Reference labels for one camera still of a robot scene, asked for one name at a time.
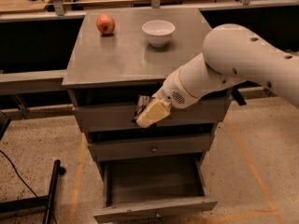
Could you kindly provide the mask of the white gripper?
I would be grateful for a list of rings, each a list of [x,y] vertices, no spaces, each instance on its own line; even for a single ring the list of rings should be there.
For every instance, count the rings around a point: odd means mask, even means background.
[[[142,128],[168,117],[171,106],[184,109],[199,101],[198,98],[191,96],[184,89],[179,77],[179,70],[174,71],[164,81],[162,87],[153,95],[154,99],[146,109],[138,116],[136,123]]]

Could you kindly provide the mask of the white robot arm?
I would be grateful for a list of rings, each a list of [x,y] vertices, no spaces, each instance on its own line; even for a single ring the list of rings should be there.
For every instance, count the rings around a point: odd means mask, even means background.
[[[136,123],[147,128],[168,117],[172,108],[184,109],[244,81],[299,106],[299,57],[275,48],[246,27],[220,25],[206,35],[198,56],[167,77]]]

